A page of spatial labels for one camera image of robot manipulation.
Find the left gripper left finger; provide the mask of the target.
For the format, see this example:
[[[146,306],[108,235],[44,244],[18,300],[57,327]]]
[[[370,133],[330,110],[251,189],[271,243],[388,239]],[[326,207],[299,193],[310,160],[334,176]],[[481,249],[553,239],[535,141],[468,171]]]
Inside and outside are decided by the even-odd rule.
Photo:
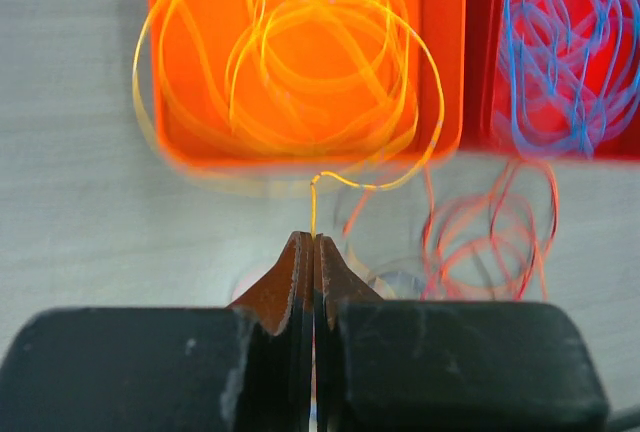
[[[223,308],[38,313],[1,365],[2,429],[307,430],[312,272],[312,238],[295,232]]]

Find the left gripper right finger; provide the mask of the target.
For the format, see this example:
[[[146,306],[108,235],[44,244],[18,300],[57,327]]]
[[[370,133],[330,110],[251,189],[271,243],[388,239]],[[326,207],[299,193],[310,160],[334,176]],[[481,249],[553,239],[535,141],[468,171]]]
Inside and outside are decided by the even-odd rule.
[[[581,333],[543,302],[385,300],[314,242],[322,431],[603,431]]]

